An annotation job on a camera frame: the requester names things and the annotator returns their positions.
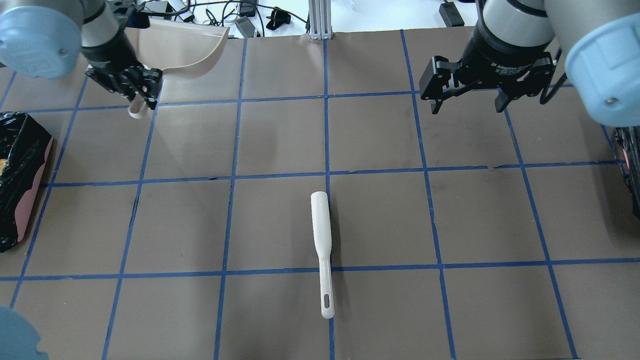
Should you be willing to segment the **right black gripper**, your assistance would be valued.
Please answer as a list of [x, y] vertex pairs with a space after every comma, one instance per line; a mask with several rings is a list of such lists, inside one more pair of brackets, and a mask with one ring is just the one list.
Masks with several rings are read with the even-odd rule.
[[489, 30], [473, 30], [462, 56], [451, 61], [434, 55], [419, 80], [420, 99], [429, 101], [437, 115], [452, 97], [470, 91], [498, 89], [494, 109], [503, 113], [523, 96], [546, 94], [557, 68], [557, 57], [546, 47], [550, 41], [522, 47], [503, 41]]

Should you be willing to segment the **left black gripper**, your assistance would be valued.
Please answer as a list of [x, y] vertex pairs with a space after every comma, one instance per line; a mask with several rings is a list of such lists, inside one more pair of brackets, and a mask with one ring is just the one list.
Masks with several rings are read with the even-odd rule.
[[163, 71], [146, 68], [138, 61], [126, 35], [115, 35], [101, 45], [84, 47], [84, 57], [88, 63], [85, 73], [96, 84], [131, 103], [139, 95], [150, 109], [156, 109]]

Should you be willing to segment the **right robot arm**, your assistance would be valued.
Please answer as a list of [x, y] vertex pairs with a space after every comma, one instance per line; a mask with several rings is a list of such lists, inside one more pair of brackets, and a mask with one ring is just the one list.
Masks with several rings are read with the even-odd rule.
[[419, 80], [421, 100], [437, 114], [445, 100], [498, 89], [494, 108], [539, 95], [556, 69], [548, 45], [556, 40], [564, 72], [597, 123], [639, 125], [637, 0], [478, 0], [478, 19], [459, 60], [435, 55]]

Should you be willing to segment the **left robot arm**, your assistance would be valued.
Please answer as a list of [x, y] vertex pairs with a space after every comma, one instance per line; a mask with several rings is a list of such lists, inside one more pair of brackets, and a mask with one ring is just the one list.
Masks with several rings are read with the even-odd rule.
[[163, 72], [142, 64], [126, 28], [146, 29], [150, 13], [134, 0], [3, 0], [0, 58], [32, 78], [71, 73], [79, 55], [85, 74], [130, 103], [131, 116], [157, 107]]

